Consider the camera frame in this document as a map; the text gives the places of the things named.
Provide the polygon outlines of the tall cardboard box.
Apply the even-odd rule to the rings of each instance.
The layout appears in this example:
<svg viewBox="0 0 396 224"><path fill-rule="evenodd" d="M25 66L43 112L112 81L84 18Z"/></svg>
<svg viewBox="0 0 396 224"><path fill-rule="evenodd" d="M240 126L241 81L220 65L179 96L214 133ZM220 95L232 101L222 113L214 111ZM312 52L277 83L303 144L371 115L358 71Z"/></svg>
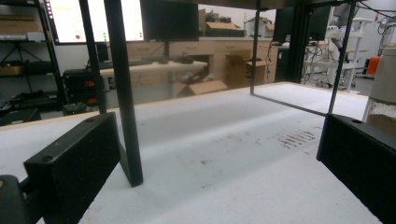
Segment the tall cardboard box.
<svg viewBox="0 0 396 224"><path fill-rule="evenodd" d="M252 62L247 62L246 63L246 79L247 83L250 83L251 81L251 69L253 68L253 63ZM267 62L266 61L257 61L255 65L255 77L254 77L254 83L256 85L262 85L264 83L264 78L265 78L265 73L266 73L266 68L267 68Z"/></svg>

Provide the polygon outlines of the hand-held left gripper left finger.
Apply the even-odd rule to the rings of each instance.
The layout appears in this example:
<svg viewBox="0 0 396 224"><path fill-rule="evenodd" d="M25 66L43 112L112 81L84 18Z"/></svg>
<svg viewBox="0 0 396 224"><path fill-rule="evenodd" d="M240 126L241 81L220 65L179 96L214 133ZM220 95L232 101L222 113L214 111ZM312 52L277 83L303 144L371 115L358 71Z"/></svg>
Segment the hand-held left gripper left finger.
<svg viewBox="0 0 396 224"><path fill-rule="evenodd" d="M83 120L24 162L47 224L78 224L120 160L114 113Z"/></svg>

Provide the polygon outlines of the open cardboard box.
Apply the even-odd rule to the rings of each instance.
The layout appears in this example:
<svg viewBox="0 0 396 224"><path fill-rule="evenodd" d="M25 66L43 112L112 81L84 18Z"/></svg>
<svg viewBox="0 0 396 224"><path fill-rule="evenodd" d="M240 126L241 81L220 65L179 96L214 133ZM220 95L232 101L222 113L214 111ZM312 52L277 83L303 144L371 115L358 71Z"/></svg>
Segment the open cardboard box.
<svg viewBox="0 0 396 224"><path fill-rule="evenodd" d="M232 22L207 22L205 36L208 37L244 37L245 33Z"/></svg>

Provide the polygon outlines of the flat cardboard box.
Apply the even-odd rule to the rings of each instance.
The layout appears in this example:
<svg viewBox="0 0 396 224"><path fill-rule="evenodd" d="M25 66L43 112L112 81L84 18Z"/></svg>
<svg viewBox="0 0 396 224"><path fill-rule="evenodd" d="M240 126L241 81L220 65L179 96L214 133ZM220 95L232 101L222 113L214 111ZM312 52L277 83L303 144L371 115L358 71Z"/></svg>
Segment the flat cardboard box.
<svg viewBox="0 0 396 224"><path fill-rule="evenodd" d="M191 95L202 95L217 91L226 91L227 89L227 85L221 80L212 80L188 86L188 91Z"/></svg>

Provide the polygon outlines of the dark monitor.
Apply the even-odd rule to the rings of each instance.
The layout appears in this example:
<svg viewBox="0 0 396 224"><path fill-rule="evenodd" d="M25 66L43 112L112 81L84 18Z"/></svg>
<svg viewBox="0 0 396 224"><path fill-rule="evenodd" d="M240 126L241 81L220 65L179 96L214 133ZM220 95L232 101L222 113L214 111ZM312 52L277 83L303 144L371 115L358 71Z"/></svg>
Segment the dark monitor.
<svg viewBox="0 0 396 224"><path fill-rule="evenodd" d="M147 41L197 41L198 5L160 0L140 0Z"/></svg>
<svg viewBox="0 0 396 224"><path fill-rule="evenodd" d="M325 38L331 7L316 7L309 15L307 28L309 41L320 41ZM294 8L286 7L276 11L273 40L278 43L290 42L293 27Z"/></svg>

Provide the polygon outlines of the light wooden desk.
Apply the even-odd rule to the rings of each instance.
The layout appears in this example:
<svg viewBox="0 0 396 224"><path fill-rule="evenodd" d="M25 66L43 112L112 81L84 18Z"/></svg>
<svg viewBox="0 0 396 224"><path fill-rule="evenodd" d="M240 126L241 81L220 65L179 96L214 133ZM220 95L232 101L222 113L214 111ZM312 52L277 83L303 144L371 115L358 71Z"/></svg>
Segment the light wooden desk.
<svg viewBox="0 0 396 224"><path fill-rule="evenodd" d="M142 104L177 98L187 87L181 76L201 72L207 63L191 64L169 62L151 63L130 67L129 81L132 86L134 102Z"/></svg>

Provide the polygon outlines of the orange chair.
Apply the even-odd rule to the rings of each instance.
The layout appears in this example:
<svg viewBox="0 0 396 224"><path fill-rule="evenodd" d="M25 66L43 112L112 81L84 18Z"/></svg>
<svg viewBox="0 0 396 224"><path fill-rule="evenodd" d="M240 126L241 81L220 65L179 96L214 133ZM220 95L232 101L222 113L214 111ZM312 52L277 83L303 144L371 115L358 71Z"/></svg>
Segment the orange chair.
<svg viewBox="0 0 396 224"><path fill-rule="evenodd" d="M368 65L367 65L367 70L366 70L366 74L368 76L374 76L376 69L378 67L378 63L379 63L380 57L379 56L373 56L370 58Z"/></svg>

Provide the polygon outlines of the black computer case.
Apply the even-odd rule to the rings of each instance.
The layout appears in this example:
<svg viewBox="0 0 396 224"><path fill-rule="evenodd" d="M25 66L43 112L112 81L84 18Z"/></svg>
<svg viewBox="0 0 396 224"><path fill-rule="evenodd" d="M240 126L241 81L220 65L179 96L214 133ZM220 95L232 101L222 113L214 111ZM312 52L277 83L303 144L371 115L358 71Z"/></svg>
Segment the black computer case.
<svg viewBox="0 0 396 224"><path fill-rule="evenodd" d="M90 68L68 69L64 71L63 81L66 96L71 104L83 103L87 106L105 105L99 100L96 88L103 92L103 81L96 78Z"/></svg>

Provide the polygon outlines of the white stand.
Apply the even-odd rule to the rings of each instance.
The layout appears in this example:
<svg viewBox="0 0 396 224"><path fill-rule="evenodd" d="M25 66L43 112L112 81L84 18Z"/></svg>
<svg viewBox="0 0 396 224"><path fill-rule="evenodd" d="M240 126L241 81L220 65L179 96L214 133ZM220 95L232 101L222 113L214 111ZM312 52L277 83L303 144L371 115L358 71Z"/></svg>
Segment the white stand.
<svg viewBox="0 0 396 224"><path fill-rule="evenodd" d="M335 82L338 81L339 90L351 91L353 89L353 81L361 53L361 41L364 37L365 27L372 22L372 19L362 17L352 19L345 56L343 60L340 60L339 56L343 50L344 37L347 31L347 19L343 19L341 16L333 16L330 21L325 35L331 46L326 66L330 76L329 83L335 85Z"/></svg>

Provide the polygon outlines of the black metal shelving unit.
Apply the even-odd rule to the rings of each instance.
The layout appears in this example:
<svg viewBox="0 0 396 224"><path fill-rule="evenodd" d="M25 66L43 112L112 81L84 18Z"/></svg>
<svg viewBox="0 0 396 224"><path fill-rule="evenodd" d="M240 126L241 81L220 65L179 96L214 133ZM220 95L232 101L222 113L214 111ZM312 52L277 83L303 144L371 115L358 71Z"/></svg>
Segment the black metal shelving unit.
<svg viewBox="0 0 396 224"><path fill-rule="evenodd" d="M64 86L41 0L0 0L0 126L59 112Z"/></svg>

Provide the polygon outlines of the black metal frame rack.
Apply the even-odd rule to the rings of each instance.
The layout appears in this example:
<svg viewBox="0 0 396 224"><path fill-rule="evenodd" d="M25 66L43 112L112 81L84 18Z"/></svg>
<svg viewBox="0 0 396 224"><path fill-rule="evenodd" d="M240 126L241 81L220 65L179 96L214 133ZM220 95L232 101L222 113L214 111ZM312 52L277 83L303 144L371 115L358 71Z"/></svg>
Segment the black metal frame rack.
<svg viewBox="0 0 396 224"><path fill-rule="evenodd" d="M92 20L88 0L78 0L83 20L86 43L92 65L92 73L96 84L99 111L106 113L104 85L100 83L99 65L95 51L95 43L92 32ZM186 4L203 4L217 7L235 7L256 10L260 13L266 9L280 9L284 7L296 7L302 11L314 7L338 6L349 4L355 7L363 0L159 0L163 2L178 2ZM109 31L112 56L115 59L114 73L118 82L117 96L120 106L121 127L124 134L124 144L120 146L120 165L126 174L130 185L134 188L144 182L137 128L134 112L134 99L130 81L130 70L126 40L124 37L124 25L120 0L103 0L105 5L106 27Z"/></svg>

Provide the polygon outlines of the lit white monitor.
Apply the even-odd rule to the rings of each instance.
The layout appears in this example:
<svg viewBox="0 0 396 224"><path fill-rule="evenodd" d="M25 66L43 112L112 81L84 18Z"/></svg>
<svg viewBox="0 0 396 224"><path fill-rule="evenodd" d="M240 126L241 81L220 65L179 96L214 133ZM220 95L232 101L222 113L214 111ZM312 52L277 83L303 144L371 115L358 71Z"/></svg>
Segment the lit white monitor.
<svg viewBox="0 0 396 224"><path fill-rule="evenodd" d="M104 0L87 0L96 43L109 41ZM143 41L140 0L120 0L125 39ZM52 37L57 45L85 44L86 35L78 0L44 0Z"/></svg>

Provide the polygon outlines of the cardboard boxes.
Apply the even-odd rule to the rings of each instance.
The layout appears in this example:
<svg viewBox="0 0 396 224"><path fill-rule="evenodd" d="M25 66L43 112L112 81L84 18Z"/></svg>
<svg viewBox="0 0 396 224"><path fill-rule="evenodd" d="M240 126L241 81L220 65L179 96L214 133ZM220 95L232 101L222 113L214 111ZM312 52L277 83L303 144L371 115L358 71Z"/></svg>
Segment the cardboard boxes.
<svg viewBox="0 0 396 224"><path fill-rule="evenodd" d="M229 89L248 87L246 63L253 57L251 38L204 38L193 42L171 42L169 55L173 58L187 55L195 62L207 63L198 73L204 77L221 80ZM269 40L260 40L257 46L258 61L266 61L263 84L275 81L277 49L270 48Z"/></svg>

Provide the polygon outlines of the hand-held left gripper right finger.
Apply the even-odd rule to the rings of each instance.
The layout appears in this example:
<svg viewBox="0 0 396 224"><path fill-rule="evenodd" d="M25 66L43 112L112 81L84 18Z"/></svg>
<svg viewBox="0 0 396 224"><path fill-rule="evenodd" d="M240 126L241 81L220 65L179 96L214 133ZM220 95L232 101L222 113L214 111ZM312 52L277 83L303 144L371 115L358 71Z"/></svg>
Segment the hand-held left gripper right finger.
<svg viewBox="0 0 396 224"><path fill-rule="evenodd" d="M317 160L383 224L396 224L396 137L360 120L328 114Z"/></svg>

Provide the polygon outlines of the beige container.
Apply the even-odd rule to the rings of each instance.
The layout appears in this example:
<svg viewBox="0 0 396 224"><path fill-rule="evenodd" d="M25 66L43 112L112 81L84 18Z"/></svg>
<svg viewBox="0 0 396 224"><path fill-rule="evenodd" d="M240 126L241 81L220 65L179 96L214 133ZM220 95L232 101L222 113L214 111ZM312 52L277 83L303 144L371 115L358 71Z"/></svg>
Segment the beige container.
<svg viewBox="0 0 396 224"><path fill-rule="evenodd" d="M396 136L396 46L382 51L363 120Z"/></svg>

